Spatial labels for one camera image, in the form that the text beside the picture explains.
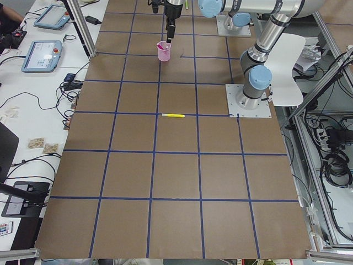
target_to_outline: metal mounting plate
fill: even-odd
[[[237,31],[229,31],[224,27],[224,21],[228,15],[217,15],[217,29],[218,36],[228,36],[228,37],[251,37],[251,32],[249,26],[244,26]]]
[[[236,101],[236,94],[243,89],[243,84],[226,84],[227,102],[229,117],[245,117],[245,118],[272,118],[269,103],[261,101],[258,108],[254,110],[246,110],[240,107]]]

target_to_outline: gray floor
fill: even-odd
[[[25,15],[26,12],[31,8],[35,0],[1,0],[4,6],[11,7],[16,10],[17,13]]]

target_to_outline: black monitor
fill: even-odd
[[[49,183],[17,181],[6,185],[8,172],[15,157],[19,138],[0,123],[0,193],[9,195],[3,217],[37,217],[41,212]]]
[[[15,157],[19,138],[0,123],[0,182],[4,183]]]

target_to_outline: blue tape grid line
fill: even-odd
[[[325,25],[337,25],[337,26],[353,26],[353,24],[340,24],[340,23],[325,23]]]
[[[176,202],[252,202],[252,203],[298,203],[298,200],[279,199],[216,199],[216,198],[150,198],[150,197],[105,197],[105,196],[50,196],[51,199],[70,200],[148,200],[148,201],[176,201]]]
[[[194,15],[194,1],[191,1],[192,14]],[[199,129],[199,103],[197,93],[197,74],[196,74],[196,43],[195,43],[195,21],[192,17],[192,41],[194,53],[194,78],[195,78],[195,101],[196,101],[196,131],[197,131],[197,166],[199,168],[199,195],[200,195],[200,225],[201,225],[201,249],[202,258],[206,258],[205,235],[204,235],[204,213],[202,207],[202,180],[201,180],[201,156],[200,156],[200,129]]]
[[[105,12],[105,14],[126,14],[126,15],[132,15],[133,13],[129,13],[129,12]],[[152,8],[151,8],[151,13],[135,13],[136,15],[162,15],[164,17],[164,13],[162,14],[153,14],[152,13]],[[182,14],[181,17],[200,17],[200,18],[204,18],[203,15],[185,15]]]
[[[132,150],[91,150],[64,149],[65,152],[110,152],[110,153],[166,153],[173,155],[217,155],[217,156],[287,156],[285,153],[215,153],[215,152],[174,152],[174,151],[132,151]]]
[[[238,123],[238,127],[239,127],[240,147],[241,147],[241,149],[242,149],[242,158],[243,158],[244,174],[245,174],[245,181],[246,181],[247,190],[248,190],[249,207],[250,207],[250,214],[251,214],[251,217],[252,217],[252,224],[253,224],[253,231],[254,231],[254,239],[255,239],[256,252],[257,252],[258,258],[260,258],[260,249],[259,249],[259,243],[258,243],[258,236],[257,236],[257,234],[256,234],[255,217],[254,217],[253,205],[252,205],[252,198],[251,198],[251,193],[250,193],[250,186],[249,186],[247,165],[246,165],[246,162],[245,162],[245,154],[244,154],[243,138],[242,138],[242,129],[241,129],[241,127],[240,127],[239,115],[238,115],[238,117],[237,117],[237,123]]]
[[[102,79],[85,79],[85,82],[112,82],[112,83],[142,83],[142,84],[158,84],[158,82],[154,81],[130,81],[130,80],[102,80]],[[195,84],[194,82],[162,82],[160,84]],[[221,83],[197,83],[199,85],[208,85],[208,86],[224,86]]]
[[[161,41],[163,40],[163,28],[164,28],[164,15],[163,15],[163,19],[162,19]],[[159,69],[158,69],[157,105],[156,105],[156,114],[155,114],[156,115],[156,120],[154,122],[151,186],[150,186],[150,190],[149,190],[146,258],[149,257],[149,241],[150,241],[150,238],[151,238],[151,219],[152,219],[152,197],[153,197],[154,165],[156,164],[156,144],[157,144],[157,127],[158,127],[159,92],[160,92],[160,88],[161,88],[161,62],[159,62],[158,67],[159,67]]]
[[[108,150],[75,150],[75,149],[65,149],[64,151],[67,152],[106,152],[107,157],[106,157],[106,163],[105,163],[105,168],[104,168],[104,174],[103,174],[103,179],[101,183],[101,189],[100,189],[100,194],[98,197],[73,197],[73,196],[50,196],[50,198],[53,199],[91,199],[91,200],[98,200],[98,207],[97,207],[97,213],[95,217],[95,224],[94,224],[94,230],[92,234],[92,241],[91,241],[91,246],[90,246],[90,251],[89,251],[89,257],[92,256],[93,252],[93,247],[94,247],[94,239],[95,239],[95,233],[97,231],[97,224],[98,224],[98,218],[99,218],[99,210],[100,210],[100,204],[102,200],[137,200],[137,201],[149,201],[149,210],[148,210],[148,234],[147,234],[147,246],[146,246],[146,257],[149,257],[149,241],[150,241],[150,234],[151,234],[151,217],[152,217],[152,202],[153,201],[186,201],[186,202],[199,202],[200,203],[200,226],[201,226],[201,243],[202,243],[202,257],[206,258],[205,255],[205,239],[204,239],[204,221],[203,221],[203,208],[202,208],[202,202],[248,202],[250,206],[250,213],[252,217],[252,225],[253,225],[253,231],[254,231],[254,239],[255,239],[255,245],[256,245],[256,252],[258,255],[258,258],[260,257],[260,251],[259,251],[259,244],[258,244],[258,239],[257,239],[257,234],[256,234],[256,227],[255,227],[255,220],[254,220],[254,213],[253,213],[253,207],[252,203],[263,203],[263,202],[269,202],[269,203],[276,203],[276,202],[281,202],[281,203],[298,203],[298,200],[281,200],[281,199],[276,199],[276,200],[271,200],[271,199],[251,199],[250,196],[250,187],[249,187],[249,182],[248,182],[248,176],[247,176],[247,168],[246,168],[246,163],[245,163],[245,156],[286,156],[285,153],[245,153],[243,149],[243,141],[242,141],[242,133],[241,133],[241,128],[240,128],[240,122],[239,122],[239,117],[237,118],[237,123],[239,127],[239,137],[240,137],[240,146],[241,146],[241,153],[211,153],[211,152],[200,152],[200,131],[199,131],[199,117],[200,116],[228,116],[228,115],[212,115],[212,114],[199,114],[199,107],[198,107],[198,100],[197,100],[197,85],[224,85],[224,84],[216,84],[216,83],[198,83],[197,82],[197,75],[196,75],[196,59],[224,59],[228,60],[229,62],[229,70],[233,82],[233,77],[232,77],[232,66],[231,66],[231,60],[239,60],[239,58],[231,58],[229,55],[229,47],[228,47],[228,41],[226,38],[226,46],[227,46],[227,58],[223,57],[197,57],[196,56],[196,51],[195,51],[195,36],[217,36],[217,35],[208,35],[208,34],[195,34],[195,22],[194,18],[195,17],[201,17],[201,16],[196,16],[194,15],[194,3],[191,2],[192,5],[192,15],[185,15],[186,17],[192,17],[192,34],[176,34],[176,35],[192,35],[193,43],[194,43],[194,56],[183,56],[185,58],[192,58],[194,59],[194,70],[195,70],[195,83],[189,83],[189,82],[161,82],[161,62],[159,62],[159,77],[158,77],[158,82],[141,82],[141,81],[124,81],[124,72],[125,72],[125,67],[126,67],[126,60],[124,62],[124,67],[121,75],[121,80],[95,80],[95,79],[88,79],[86,81],[88,82],[116,82],[120,84],[120,90],[118,94],[118,99],[116,103],[116,108],[114,112],[84,112],[84,111],[77,111],[77,113],[97,113],[97,114],[114,114],[114,121],[113,121],[113,127],[110,135],[110,141],[109,141],[109,148]],[[125,54],[115,54],[115,53],[109,53],[109,52],[100,52],[101,54],[108,54],[108,55],[123,55],[123,56],[152,56],[156,57],[156,55],[133,55],[129,54],[129,46],[130,46],[130,40],[131,40],[131,35],[134,33],[139,33],[139,34],[161,34],[161,33],[147,33],[147,32],[135,32],[132,31],[133,28],[133,22],[135,20],[135,15],[136,14],[144,14],[144,13],[136,13],[136,8],[137,8],[137,0],[135,1],[135,10],[134,13],[125,13],[125,14],[132,14],[132,22],[131,22],[131,29],[130,31],[100,31],[100,32],[110,32],[110,33],[129,33],[129,40],[127,44],[127,49]],[[124,14],[123,12],[107,12],[107,13],[116,13],[116,14]],[[162,23],[162,38],[163,39],[163,27],[164,27],[164,20]],[[157,92],[157,106],[156,106],[156,112],[155,113],[123,113],[123,112],[118,112],[118,105],[119,105],[119,99],[120,99],[120,93],[121,93],[121,88],[123,83],[155,83],[158,85],[158,92]],[[159,90],[160,90],[160,85],[161,83],[176,83],[176,84],[194,84],[195,85],[195,93],[196,93],[196,114],[186,114],[187,116],[196,116],[196,129],[197,129],[197,152],[165,152],[165,151],[156,151],[156,141],[157,141],[157,127],[158,127],[158,116],[161,114],[158,112],[158,98],[159,98]],[[155,127],[154,127],[154,142],[153,142],[153,151],[129,151],[129,150],[111,150],[111,144],[113,141],[114,137],[114,129],[115,129],[115,124],[117,120],[117,115],[125,115],[125,114],[130,114],[130,115],[155,115],[156,120],[155,120]],[[105,176],[108,168],[108,163],[109,163],[109,156],[111,152],[121,152],[121,153],[152,153],[153,154],[153,162],[152,162],[152,173],[151,173],[151,186],[150,186],[150,193],[148,198],[136,198],[136,197],[104,197],[103,196],[103,188],[104,188],[104,181],[105,181]],[[166,153],[166,154],[193,154],[198,156],[198,167],[199,167],[199,198],[153,198],[153,178],[154,178],[154,162],[155,162],[155,156],[157,153]],[[237,156],[242,156],[243,158],[243,167],[244,167],[244,173],[245,173],[245,178],[246,178],[246,184],[247,184],[247,191],[248,191],[248,199],[216,199],[216,198],[203,198],[202,197],[202,179],[201,179],[201,163],[200,163],[200,158],[201,155],[237,155]]]
[[[221,59],[221,60],[228,60],[229,63],[231,60],[240,60],[238,57],[230,57],[229,55],[229,50],[228,50],[228,42],[226,41],[226,46],[227,46],[227,51],[228,51],[228,57],[219,57],[219,56],[186,56],[182,55],[180,58],[189,58],[189,59]],[[137,57],[158,57],[158,55],[154,54],[121,54],[118,52],[105,52],[105,51],[98,51],[98,54],[108,54],[108,55],[121,55],[121,56],[137,56]]]
[[[131,40],[131,35],[132,35],[131,32],[132,32],[133,21],[134,21],[134,19],[135,19],[136,7],[137,7],[137,0],[135,1],[135,9],[134,9],[134,14],[133,14],[133,16],[132,16],[131,29],[130,29],[130,34],[129,34],[129,40],[128,40],[128,42],[127,42],[126,53],[128,53],[128,51],[129,51],[130,40]],[[125,67],[126,67],[126,60],[124,61],[124,66],[123,66],[123,69],[122,69],[121,81],[124,79]],[[120,89],[119,89],[119,94],[118,94],[118,97],[117,97],[115,112],[117,112],[117,109],[118,109],[118,106],[119,106],[119,99],[120,99],[120,94],[121,94],[121,86],[122,86],[122,82],[120,82]],[[108,148],[108,152],[107,152],[107,156],[106,156],[106,161],[105,161],[103,179],[102,179],[101,187],[100,187],[100,194],[99,194],[100,197],[102,197],[102,195],[103,195],[103,188],[104,188],[104,182],[105,182],[106,171],[107,171],[107,169],[108,169],[108,163],[109,163],[109,156],[110,156],[111,144],[112,144],[112,142],[113,142],[113,136],[114,136],[114,129],[115,129],[116,117],[117,117],[117,114],[115,113],[115,114],[114,114],[113,125],[112,125],[112,128],[111,128],[111,135],[110,135],[110,140],[109,140],[109,148]],[[95,233],[96,233],[96,231],[97,231],[97,224],[98,224],[98,218],[99,218],[100,203],[101,203],[101,199],[98,200],[97,213],[96,213],[96,216],[95,216],[95,222],[94,222],[92,240],[91,240],[90,249],[89,249],[89,258],[92,257],[93,246],[94,246],[94,239],[95,239]]]

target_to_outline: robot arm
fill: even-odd
[[[164,6],[164,14],[167,16],[165,30],[167,31],[167,43],[171,43],[175,33],[175,20],[180,18],[185,0],[152,0],[152,10],[158,13],[158,6]]]
[[[219,12],[271,14],[256,43],[242,55],[245,85],[237,95],[239,106],[254,109],[271,82],[271,72],[263,65],[291,18],[306,17],[318,10],[325,0],[199,0],[201,13],[214,17]]]

